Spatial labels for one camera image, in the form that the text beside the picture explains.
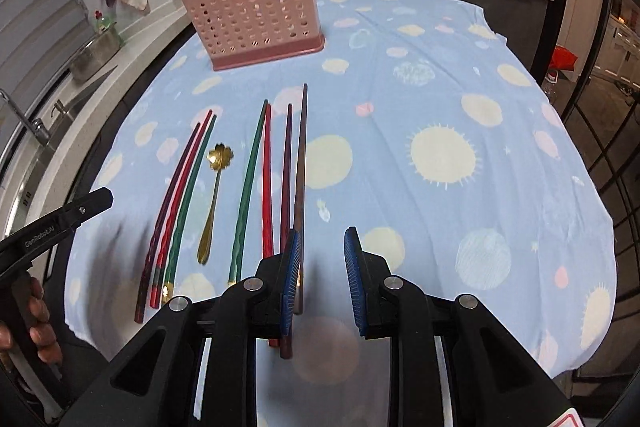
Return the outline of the person's left hand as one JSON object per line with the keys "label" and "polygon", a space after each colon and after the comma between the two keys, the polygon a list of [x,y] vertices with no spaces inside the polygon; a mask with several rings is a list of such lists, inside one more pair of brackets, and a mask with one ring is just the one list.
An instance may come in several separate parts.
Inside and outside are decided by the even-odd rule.
{"label": "person's left hand", "polygon": [[[44,301],[44,290],[40,280],[30,278],[30,297],[27,310],[34,318],[34,324],[29,329],[29,336],[38,348],[38,357],[47,364],[61,365],[63,353],[58,338],[50,324],[50,312]],[[6,369],[12,369],[8,352],[13,347],[13,337],[6,324],[0,325],[1,363]]]}

